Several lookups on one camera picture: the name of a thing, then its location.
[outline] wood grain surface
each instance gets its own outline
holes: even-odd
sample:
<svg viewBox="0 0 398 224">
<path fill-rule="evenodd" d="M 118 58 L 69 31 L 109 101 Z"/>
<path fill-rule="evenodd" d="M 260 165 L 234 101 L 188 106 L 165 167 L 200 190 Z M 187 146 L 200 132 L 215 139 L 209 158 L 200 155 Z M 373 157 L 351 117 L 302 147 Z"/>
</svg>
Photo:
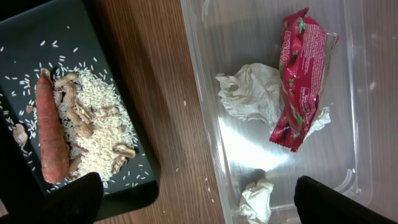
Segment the wood grain surface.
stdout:
<svg viewBox="0 0 398 224">
<path fill-rule="evenodd" d="M 93 3 L 162 170 L 153 205 L 99 223 L 223 223 L 180 1 Z"/>
<path fill-rule="evenodd" d="M 398 221 L 398 1 L 363 3 L 373 167 L 368 207 Z M 94 5 L 162 169 L 153 205 L 98 223 L 224 223 L 180 0 Z"/>
</svg>

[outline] red candy wrapper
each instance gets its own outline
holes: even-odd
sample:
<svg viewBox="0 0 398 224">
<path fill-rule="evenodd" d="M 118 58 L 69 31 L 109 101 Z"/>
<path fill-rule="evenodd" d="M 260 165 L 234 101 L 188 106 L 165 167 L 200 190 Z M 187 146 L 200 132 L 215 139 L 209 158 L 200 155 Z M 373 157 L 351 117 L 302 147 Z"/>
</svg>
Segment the red candy wrapper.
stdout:
<svg viewBox="0 0 398 224">
<path fill-rule="evenodd" d="M 287 16 L 282 23 L 279 60 L 285 108 L 270 141 L 299 149 L 310 130 L 325 85 L 331 52 L 338 41 L 310 17 L 308 8 Z"/>
</svg>

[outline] black tray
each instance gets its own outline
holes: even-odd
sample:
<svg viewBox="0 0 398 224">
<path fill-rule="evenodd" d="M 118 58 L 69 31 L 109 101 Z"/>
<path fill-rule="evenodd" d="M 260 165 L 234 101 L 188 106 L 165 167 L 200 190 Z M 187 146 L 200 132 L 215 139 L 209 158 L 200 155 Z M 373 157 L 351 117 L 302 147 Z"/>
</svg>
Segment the black tray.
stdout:
<svg viewBox="0 0 398 224">
<path fill-rule="evenodd" d="M 86 62 L 88 68 L 90 68 L 90 65 L 94 66 L 93 73 L 97 76 L 99 76 L 98 72 L 104 74 L 104 69 L 108 71 L 106 82 L 115 84 L 116 93 L 121 95 L 139 140 L 135 147 L 137 156 L 130 159 L 127 165 L 124 165 L 121 171 L 111 178 L 116 183 L 109 181 L 109 188 L 104 189 L 109 194 L 104 196 L 97 219 L 137 210 L 153 203 L 159 194 L 159 165 L 150 148 L 126 84 L 121 75 L 116 75 L 120 72 L 114 66 L 112 53 L 107 51 L 110 47 L 106 44 L 101 47 L 83 2 L 79 0 L 56 0 L 35 7 L 0 22 L 0 34 L 2 34 L 0 35 L 0 49 L 4 46 L 0 52 L 0 93 L 3 94 L 3 96 L 0 96 L 1 106 L 3 107 L 3 109 L 0 109 L 0 115 L 4 120 L 10 117 L 15 123 L 18 123 L 19 120 L 33 119 L 33 114 L 24 113 L 23 116 L 20 116 L 19 111 L 26 108 L 30 99 L 35 100 L 34 85 L 37 77 L 34 69 L 40 69 L 39 62 L 48 69 L 50 69 L 49 62 L 51 62 L 53 65 L 52 74 L 59 67 L 57 62 L 59 62 L 60 55 L 66 56 L 62 63 L 64 67 L 69 67 L 69 69 L 73 69 L 79 62 Z M 45 40 L 45 43 L 41 46 L 40 43 L 43 40 Z M 55 40 L 57 40 L 59 47 L 52 46 Z M 27 89 L 23 89 L 23 86 L 19 84 L 20 80 L 26 78 L 25 74 L 30 75 L 30 96 L 27 94 Z M 4 78 L 5 76 L 17 77 L 18 80 L 7 80 Z M 3 115 L 4 110 L 8 110 L 9 114 Z M 29 140 L 24 147 L 24 150 L 28 153 L 32 152 L 29 156 L 24 155 L 20 149 L 13 150 L 19 150 L 20 156 L 18 159 L 25 162 L 32 161 L 27 168 L 35 181 L 28 184 L 37 185 L 40 194 L 45 197 L 48 194 L 47 190 L 54 190 L 55 186 L 46 183 L 42 176 L 38 136 L 37 133 L 36 138 Z M 136 179 L 139 174 L 147 178 L 145 180 Z M 138 182 L 139 185 L 134 188 L 126 186 L 127 183 L 131 184 L 132 182 Z"/>
</svg>

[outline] orange carrot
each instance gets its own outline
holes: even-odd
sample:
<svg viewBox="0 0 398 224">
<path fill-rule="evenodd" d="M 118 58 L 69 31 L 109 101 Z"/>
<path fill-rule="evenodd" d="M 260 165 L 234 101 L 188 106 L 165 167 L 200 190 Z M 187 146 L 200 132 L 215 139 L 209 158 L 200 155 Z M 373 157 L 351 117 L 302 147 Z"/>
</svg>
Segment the orange carrot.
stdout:
<svg viewBox="0 0 398 224">
<path fill-rule="evenodd" d="M 50 72 L 44 68 L 37 81 L 36 104 L 42 172 L 45 181 L 54 184 L 68 175 L 69 155 L 53 98 Z"/>
</svg>

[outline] transparent plastic tub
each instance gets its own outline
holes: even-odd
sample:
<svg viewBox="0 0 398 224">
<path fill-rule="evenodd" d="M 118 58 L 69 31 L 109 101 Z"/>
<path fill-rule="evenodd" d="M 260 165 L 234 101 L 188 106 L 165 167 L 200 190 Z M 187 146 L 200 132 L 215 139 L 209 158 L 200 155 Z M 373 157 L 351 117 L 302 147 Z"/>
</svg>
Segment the transparent plastic tub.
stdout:
<svg viewBox="0 0 398 224">
<path fill-rule="evenodd" d="M 271 223 L 299 223 L 293 196 L 308 175 L 367 205 L 372 197 L 371 148 L 360 0 L 181 0 L 187 38 L 226 223 L 239 216 L 241 192 L 266 176 L 274 184 Z M 217 73 L 243 65 L 277 68 L 282 19 L 309 7 L 325 30 L 340 35 L 322 95 L 331 123 L 314 132 L 298 152 L 268 141 L 262 121 L 241 121 L 220 103 Z"/>
</svg>

